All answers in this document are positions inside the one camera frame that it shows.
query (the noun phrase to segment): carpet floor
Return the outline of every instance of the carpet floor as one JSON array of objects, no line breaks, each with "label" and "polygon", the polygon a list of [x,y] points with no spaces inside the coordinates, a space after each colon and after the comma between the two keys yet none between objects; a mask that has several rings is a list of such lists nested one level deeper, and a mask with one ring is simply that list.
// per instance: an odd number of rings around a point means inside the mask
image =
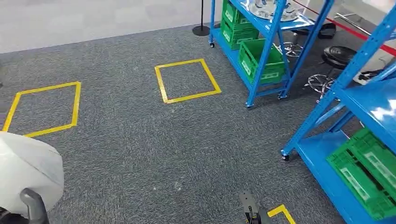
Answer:
[{"label": "carpet floor", "polygon": [[[240,223],[244,190],[265,210],[284,204],[300,224],[344,223],[298,155],[284,162],[279,150],[316,105],[318,94],[304,84],[329,69],[318,65],[323,49],[358,49],[362,42],[344,31],[317,40],[289,97],[257,98],[248,110],[248,91],[222,50],[192,27],[0,55],[0,113],[18,91],[82,85],[78,125],[35,137],[64,161],[64,195],[49,213],[51,223]],[[222,92],[164,104],[154,67],[199,58]],[[213,90],[199,64],[161,73],[170,98]],[[23,95],[9,131],[69,124],[74,88]],[[346,130],[358,128],[353,120]],[[271,221],[288,223],[281,214]]]}]

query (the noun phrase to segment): chrome stool leg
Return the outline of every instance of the chrome stool leg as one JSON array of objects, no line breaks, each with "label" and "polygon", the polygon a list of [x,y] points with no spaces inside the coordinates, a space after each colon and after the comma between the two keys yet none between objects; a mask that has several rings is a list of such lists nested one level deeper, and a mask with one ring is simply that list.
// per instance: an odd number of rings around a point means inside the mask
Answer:
[{"label": "chrome stool leg", "polygon": [[305,84],[304,86],[309,86],[314,91],[320,93],[320,97],[319,97],[319,100],[320,100],[326,94],[327,90],[331,88],[334,81],[335,81],[335,79],[332,77],[322,75],[322,74],[316,74],[316,75],[310,76],[308,78],[308,83]]},{"label": "chrome stool leg", "polygon": [[286,51],[286,55],[289,57],[299,57],[303,47],[301,47],[298,43],[293,42],[285,42],[283,43]]}]

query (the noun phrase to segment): green plastic crate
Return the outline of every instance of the green plastic crate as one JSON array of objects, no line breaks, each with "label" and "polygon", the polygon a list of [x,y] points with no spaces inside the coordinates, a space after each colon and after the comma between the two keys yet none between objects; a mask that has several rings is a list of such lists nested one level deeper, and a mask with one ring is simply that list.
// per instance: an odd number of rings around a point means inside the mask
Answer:
[{"label": "green plastic crate", "polygon": [[367,128],[361,129],[351,138],[349,147],[375,179],[396,198],[395,154]]},{"label": "green plastic crate", "polygon": [[[250,83],[253,82],[265,39],[244,41],[240,45],[238,61]],[[285,74],[285,63],[279,49],[273,45],[260,79],[261,84],[279,83]]]},{"label": "green plastic crate", "polygon": [[396,215],[396,198],[367,169],[359,156],[352,150],[358,137],[366,130],[360,130],[349,141],[327,157],[356,199],[374,220],[381,220]]},{"label": "green plastic crate", "polygon": [[240,48],[240,44],[243,41],[255,40],[259,36],[259,31],[257,29],[242,31],[232,30],[225,20],[221,20],[220,30],[231,50],[237,50]]},{"label": "green plastic crate", "polygon": [[255,28],[228,0],[223,0],[222,19],[226,20],[230,24],[230,28],[234,31]]}]

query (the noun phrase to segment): red barrier rope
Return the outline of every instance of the red barrier rope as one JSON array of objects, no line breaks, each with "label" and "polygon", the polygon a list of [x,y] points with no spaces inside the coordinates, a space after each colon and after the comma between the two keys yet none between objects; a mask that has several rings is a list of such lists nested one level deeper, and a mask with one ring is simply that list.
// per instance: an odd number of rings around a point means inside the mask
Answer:
[{"label": "red barrier rope", "polygon": [[[293,1],[294,1],[295,3],[301,5],[302,7],[304,7],[304,8],[306,8],[306,9],[310,10],[311,12],[313,12],[313,13],[319,15],[318,12],[316,12],[316,11],[314,11],[314,10],[308,8],[307,6],[305,6],[305,5],[301,4],[301,3],[299,3],[298,1],[296,1],[296,0],[293,0]],[[344,30],[348,31],[349,33],[351,33],[351,34],[357,36],[358,38],[360,38],[360,39],[362,39],[362,40],[367,40],[367,39],[368,39],[368,37],[367,37],[366,35],[363,35],[363,34],[357,32],[357,31],[355,31],[355,30],[353,30],[353,29],[351,29],[351,28],[349,28],[349,27],[347,27],[347,26],[345,26],[345,25],[343,25],[343,24],[341,24],[341,23],[339,23],[339,22],[336,22],[336,21],[334,21],[334,20],[332,20],[332,19],[329,19],[329,18],[326,18],[326,19],[327,19],[328,21],[330,21],[331,23],[334,23],[334,25],[343,28]],[[386,52],[388,52],[388,53],[390,53],[390,54],[393,55],[393,56],[396,56],[396,49],[394,49],[394,48],[391,48],[391,47],[389,47],[389,46],[383,44],[383,45],[381,46],[381,49],[384,50],[384,51],[386,51]]]}]

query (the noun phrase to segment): yellow floor tape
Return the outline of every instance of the yellow floor tape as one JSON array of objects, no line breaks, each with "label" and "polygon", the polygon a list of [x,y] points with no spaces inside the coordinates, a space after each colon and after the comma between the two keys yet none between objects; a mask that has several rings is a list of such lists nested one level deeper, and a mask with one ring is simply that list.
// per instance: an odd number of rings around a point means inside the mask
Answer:
[{"label": "yellow floor tape", "polygon": [[283,212],[286,216],[286,219],[289,221],[290,224],[296,224],[294,219],[291,217],[289,211],[287,211],[286,207],[282,204],[281,206],[267,212],[269,217],[273,217],[279,213]]},{"label": "yellow floor tape", "polygon": [[47,86],[47,87],[43,87],[43,88],[39,88],[39,89],[32,89],[32,90],[25,90],[25,91],[17,92],[14,97],[13,103],[11,105],[10,111],[8,112],[6,122],[3,126],[2,131],[4,131],[4,132],[8,131],[8,129],[11,125],[11,120],[14,116],[16,107],[18,106],[19,100],[21,99],[21,96],[23,94],[42,92],[42,91],[53,90],[53,89],[58,89],[58,88],[63,88],[63,87],[73,86],[73,85],[76,86],[76,92],[74,95],[74,104],[73,104],[73,113],[71,116],[71,123],[67,124],[67,125],[63,125],[63,126],[58,126],[58,127],[53,127],[53,128],[37,131],[37,132],[32,132],[32,133],[26,134],[25,136],[35,137],[35,136],[48,134],[48,133],[52,133],[52,132],[57,132],[57,131],[61,131],[61,130],[76,126],[77,119],[78,119],[78,107],[80,105],[80,92],[81,92],[81,83],[80,82],[64,83],[64,84],[60,84],[60,85],[52,85],[52,86]]},{"label": "yellow floor tape", "polygon": [[[190,64],[190,63],[201,63],[202,67],[204,68],[206,74],[208,75],[208,77],[214,87],[214,90],[209,91],[209,92],[203,92],[203,93],[198,93],[198,94],[194,94],[194,95],[189,95],[189,96],[185,96],[185,97],[168,99],[168,97],[166,95],[166,91],[165,91],[165,86],[163,85],[160,68],[172,67],[172,66],[177,66],[177,65],[182,65],[182,64]],[[160,87],[160,91],[161,91],[161,95],[162,95],[162,100],[166,104],[171,104],[171,103],[180,102],[180,101],[184,101],[184,100],[188,100],[188,99],[194,99],[194,98],[205,97],[205,96],[221,93],[221,89],[220,89],[219,85],[217,84],[216,80],[214,79],[212,73],[210,72],[210,70],[203,58],[184,61],[184,62],[162,64],[162,65],[156,66],[155,70],[156,70],[158,85]]]}]

